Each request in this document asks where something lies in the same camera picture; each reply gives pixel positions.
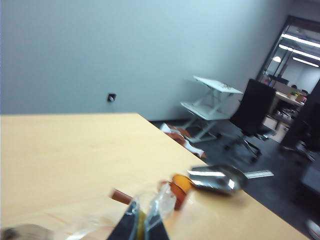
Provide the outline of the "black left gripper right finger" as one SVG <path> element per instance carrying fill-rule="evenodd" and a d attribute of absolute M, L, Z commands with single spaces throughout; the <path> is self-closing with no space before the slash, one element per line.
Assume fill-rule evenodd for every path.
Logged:
<path fill-rule="evenodd" d="M 146 218 L 144 220 L 145 240 L 169 240 L 168 233 L 160 214 L 159 204 L 152 202 Z"/>

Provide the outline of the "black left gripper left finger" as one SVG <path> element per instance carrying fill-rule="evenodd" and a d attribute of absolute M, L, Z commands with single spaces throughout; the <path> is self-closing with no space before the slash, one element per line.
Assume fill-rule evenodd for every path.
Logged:
<path fill-rule="evenodd" d="M 132 200 L 107 240 L 134 240 L 139 224 L 139 203 Z"/>

